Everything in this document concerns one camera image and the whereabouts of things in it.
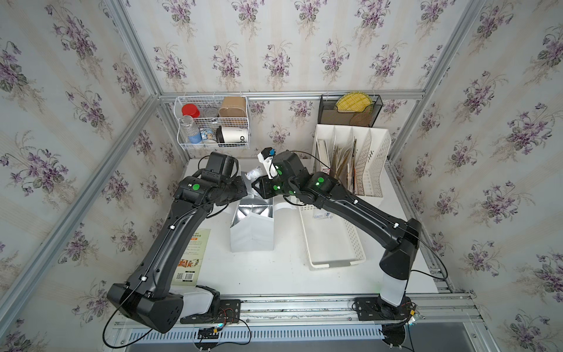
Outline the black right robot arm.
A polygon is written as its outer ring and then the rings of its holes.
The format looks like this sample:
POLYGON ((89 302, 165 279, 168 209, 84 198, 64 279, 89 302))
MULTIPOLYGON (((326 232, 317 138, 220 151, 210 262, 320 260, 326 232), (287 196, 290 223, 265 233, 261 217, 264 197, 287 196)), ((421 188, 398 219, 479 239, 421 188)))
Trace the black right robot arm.
POLYGON ((273 148, 265 148, 257 158, 266 175, 253 181, 252 188, 263 199, 295 197, 304 205, 312 205, 350 222, 385 249, 379 262, 384 273, 380 298, 393 307, 403 305, 419 251, 420 222, 402 220, 383 212, 327 173, 309 173, 295 152, 286 150, 277 154, 273 148))

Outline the green illustrated children's book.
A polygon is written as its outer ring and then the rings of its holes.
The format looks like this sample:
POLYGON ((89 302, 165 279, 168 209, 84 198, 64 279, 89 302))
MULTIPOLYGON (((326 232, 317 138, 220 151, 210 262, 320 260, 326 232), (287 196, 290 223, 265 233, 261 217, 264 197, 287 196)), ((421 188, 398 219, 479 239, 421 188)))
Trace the green illustrated children's book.
POLYGON ((196 286, 211 229, 198 229, 182 254, 172 278, 172 286, 196 286))

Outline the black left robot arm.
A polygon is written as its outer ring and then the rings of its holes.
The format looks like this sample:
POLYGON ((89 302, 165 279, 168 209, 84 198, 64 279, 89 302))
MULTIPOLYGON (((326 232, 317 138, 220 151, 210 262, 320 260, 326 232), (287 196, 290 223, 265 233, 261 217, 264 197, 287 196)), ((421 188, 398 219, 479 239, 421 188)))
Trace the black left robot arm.
POLYGON ((211 153, 204 168, 180 181, 161 232, 124 283, 110 287, 107 299, 118 312, 154 331, 167 333, 180 318, 183 297, 170 287, 180 259, 196 230, 215 206, 247 195, 236 158, 211 153))

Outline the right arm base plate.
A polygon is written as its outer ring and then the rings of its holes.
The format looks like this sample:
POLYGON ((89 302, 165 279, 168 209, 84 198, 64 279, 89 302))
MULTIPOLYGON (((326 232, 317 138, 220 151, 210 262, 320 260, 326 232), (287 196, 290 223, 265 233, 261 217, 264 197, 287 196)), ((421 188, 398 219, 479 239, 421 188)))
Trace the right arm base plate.
POLYGON ((362 296, 353 300, 352 310, 360 321, 409 321, 416 312, 416 304, 406 296, 398 307, 380 296, 362 296))

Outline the white perforated plastic basket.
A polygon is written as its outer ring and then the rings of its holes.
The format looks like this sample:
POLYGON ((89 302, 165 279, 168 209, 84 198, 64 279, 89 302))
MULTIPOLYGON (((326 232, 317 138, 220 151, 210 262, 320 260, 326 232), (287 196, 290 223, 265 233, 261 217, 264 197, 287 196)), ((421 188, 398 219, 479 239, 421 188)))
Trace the white perforated plastic basket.
POLYGON ((313 205, 299 208, 309 268, 312 271, 364 263, 364 248, 354 225, 313 205))

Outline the brown cardboard box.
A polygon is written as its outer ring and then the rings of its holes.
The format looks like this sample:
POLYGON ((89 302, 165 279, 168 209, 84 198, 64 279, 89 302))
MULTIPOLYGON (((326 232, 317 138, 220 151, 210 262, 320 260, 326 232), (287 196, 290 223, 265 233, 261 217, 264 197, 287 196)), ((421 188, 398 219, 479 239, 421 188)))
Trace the brown cardboard box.
POLYGON ((220 117, 247 117, 246 99, 242 96, 227 96, 219 110, 220 117))

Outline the white plastic file organizer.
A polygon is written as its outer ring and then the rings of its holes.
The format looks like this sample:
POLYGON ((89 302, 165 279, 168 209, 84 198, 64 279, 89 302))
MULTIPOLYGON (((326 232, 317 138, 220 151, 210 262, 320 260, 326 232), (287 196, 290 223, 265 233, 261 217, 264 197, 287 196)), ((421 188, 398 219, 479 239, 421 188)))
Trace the white plastic file organizer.
POLYGON ((319 160, 316 153, 318 139, 325 140, 330 160, 334 143, 343 145, 353 137, 357 139, 356 190, 353 193, 359 196, 382 198, 384 195, 381 188, 381 174, 391 147, 391 136, 386 129, 336 125, 317 126, 313 142, 312 169, 319 171, 319 160))

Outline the red lidded jar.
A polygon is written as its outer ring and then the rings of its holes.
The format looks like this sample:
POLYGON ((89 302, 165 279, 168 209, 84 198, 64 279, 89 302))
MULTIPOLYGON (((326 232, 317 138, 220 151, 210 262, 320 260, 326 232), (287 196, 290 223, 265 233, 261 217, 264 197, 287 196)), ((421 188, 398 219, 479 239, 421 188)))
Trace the red lidded jar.
POLYGON ((183 116, 198 118, 201 114, 199 108, 195 104, 185 104, 181 108, 183 116))

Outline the purple white spine book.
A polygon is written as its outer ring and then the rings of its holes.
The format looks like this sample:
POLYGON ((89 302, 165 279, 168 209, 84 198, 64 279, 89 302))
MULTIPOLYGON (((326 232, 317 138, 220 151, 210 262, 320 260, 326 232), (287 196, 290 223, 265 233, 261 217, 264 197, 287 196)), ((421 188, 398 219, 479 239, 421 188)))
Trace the purple white spine book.
POLYGON ((328 149, 325 143, 325 140, 318 139, 316 141, 317 149, 317 158, 318 158, 318 170, 324 173, 330 173, 330 160, 328 157, 328 149))

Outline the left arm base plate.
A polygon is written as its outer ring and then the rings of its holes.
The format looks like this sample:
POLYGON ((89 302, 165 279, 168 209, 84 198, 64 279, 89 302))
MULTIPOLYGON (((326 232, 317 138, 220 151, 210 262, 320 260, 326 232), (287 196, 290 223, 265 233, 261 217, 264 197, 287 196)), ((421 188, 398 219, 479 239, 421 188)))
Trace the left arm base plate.
POLYGON ((206 313, 199 315, 190 315, 180 319, 181 324, 212 324, 212 323, 230 323, 235 324, 240 319, 240 305, 242 301, 239 299, 220 299, 218 302, 212 303, 210 309, 206 313))

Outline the clear plastic water bottle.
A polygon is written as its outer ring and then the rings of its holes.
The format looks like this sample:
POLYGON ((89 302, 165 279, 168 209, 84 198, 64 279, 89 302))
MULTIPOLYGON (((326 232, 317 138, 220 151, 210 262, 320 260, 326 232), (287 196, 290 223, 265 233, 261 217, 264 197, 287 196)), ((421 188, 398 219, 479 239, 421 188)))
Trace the clear plastic water bottle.
POLYGON ((186 144, 197 145, 202 142, 202 135, 198 124, 192 116, 186 115, 180 118, 180 132, 186 144))

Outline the white black paper cup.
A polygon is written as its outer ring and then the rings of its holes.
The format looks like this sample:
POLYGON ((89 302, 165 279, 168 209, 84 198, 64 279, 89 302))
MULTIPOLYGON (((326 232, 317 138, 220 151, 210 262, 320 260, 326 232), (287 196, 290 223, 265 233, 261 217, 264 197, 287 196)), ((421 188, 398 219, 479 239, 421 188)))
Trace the white black paper cup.
POLYGON ((246 144, 249 141, 247 128, 219 126, 216 136, 221 144, 246 144))

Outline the black mesh wall holder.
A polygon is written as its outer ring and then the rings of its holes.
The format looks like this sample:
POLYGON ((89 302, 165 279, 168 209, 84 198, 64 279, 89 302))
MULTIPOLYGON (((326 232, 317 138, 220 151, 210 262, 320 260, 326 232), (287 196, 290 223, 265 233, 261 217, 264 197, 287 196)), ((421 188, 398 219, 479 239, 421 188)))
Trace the black mesh wall holder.
POLYGON ((371 128, 383 108, 379 95, 350 92, 346 95, 322 95, 318 124, 371 128))

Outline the yellow brown magazines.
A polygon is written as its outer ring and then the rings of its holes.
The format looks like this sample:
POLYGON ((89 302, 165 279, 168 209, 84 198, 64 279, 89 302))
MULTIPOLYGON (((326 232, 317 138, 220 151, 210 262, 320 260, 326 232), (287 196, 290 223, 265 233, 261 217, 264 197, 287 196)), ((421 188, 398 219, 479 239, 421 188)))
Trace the yellow brown magazines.
POLYGON ((352 193, 356 190, 356 144, 355 137, 343 145, 334 143, 328 173, 352 193))

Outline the ice pack with blue print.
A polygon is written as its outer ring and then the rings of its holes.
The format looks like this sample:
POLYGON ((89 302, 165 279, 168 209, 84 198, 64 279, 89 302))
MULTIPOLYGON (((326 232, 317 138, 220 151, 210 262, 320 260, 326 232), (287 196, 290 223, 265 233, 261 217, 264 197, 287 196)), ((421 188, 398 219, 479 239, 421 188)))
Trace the ice pack with blue print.
POLYGON ((247 171, 245 173, 246 179, 249 180, 251 183, 264 175, 265 173, 262 167, 255 167, 252 170, 247 171))

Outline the white insulated delivery bag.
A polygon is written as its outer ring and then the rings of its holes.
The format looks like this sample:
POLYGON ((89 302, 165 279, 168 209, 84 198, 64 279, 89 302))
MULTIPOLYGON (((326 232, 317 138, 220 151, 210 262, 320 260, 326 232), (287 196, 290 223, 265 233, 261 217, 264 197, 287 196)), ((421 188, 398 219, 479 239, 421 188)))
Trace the white insulated delivery bag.
POLYGON ((241 176, 248 194, 238 202, 230 226, 231 252, 273 251, 273 200, 258 195, 245 173, 242 172, 241 176))

